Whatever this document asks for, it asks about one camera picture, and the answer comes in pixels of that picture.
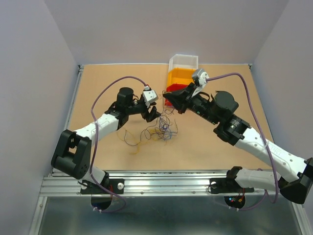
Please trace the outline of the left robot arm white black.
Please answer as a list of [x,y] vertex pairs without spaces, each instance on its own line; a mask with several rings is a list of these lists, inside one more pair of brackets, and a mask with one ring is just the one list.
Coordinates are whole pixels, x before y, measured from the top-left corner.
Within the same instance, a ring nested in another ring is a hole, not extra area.
[[52,156],[52,167],[77,180],[92,183],[98,193],[105,192],[109,187],[109,174],[93,165],[98,141],[123,127],[131,115],[140,114],[147,122],[160,117],[157,99],[156,92],[149,86],[144,87],[139,99],[134,98],[133,89],[121,88],[116,101],[101,117],[81,129],[66,129],[61,133]]

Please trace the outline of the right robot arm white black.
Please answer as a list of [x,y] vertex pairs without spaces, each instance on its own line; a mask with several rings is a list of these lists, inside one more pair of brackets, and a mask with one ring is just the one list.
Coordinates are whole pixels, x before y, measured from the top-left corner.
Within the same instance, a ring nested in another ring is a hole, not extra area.
[[282,196],[297,204],[304,204],[313,185],[313,160],[305,160],[278,147],[261,135],[250,124],[234,114],[239,104],[226,91],[204,98],[204,92],[194,93],[196,86],[165,92],[163,97],[171,102],[179,114],[190,110],[215,124],[214,133],[222,141],[242,149],[268,165],[274,171],[248,170],[232,167],[224,178],[213,178],[211,194],[253,192],[254,189],[278,190]]

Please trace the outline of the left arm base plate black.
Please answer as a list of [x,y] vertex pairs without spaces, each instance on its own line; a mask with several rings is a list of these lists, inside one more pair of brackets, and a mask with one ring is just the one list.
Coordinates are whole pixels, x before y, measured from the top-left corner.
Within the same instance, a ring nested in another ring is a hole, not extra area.
[[[117,178],[117,179],[104,179],[100,185],[105,187],[107,190],[115,193],[115,194],[123,194],[124,193],[124,179]],[[100,194],[107,194],[106,191],[102,190],[97,184],[91,183],[89,181],[83,180],[80,193],[82,195],[86,194],[93,194],[93,195],[100,195]]]

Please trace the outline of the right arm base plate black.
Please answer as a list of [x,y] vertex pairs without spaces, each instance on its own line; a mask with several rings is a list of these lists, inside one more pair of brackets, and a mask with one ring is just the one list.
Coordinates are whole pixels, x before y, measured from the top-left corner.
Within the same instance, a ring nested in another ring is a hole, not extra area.
[[228,178],[211,178],[209,186],[212,194],[239,193],[243,190],[247,193],[254,192],[254,188],[243,188],[235,180]]

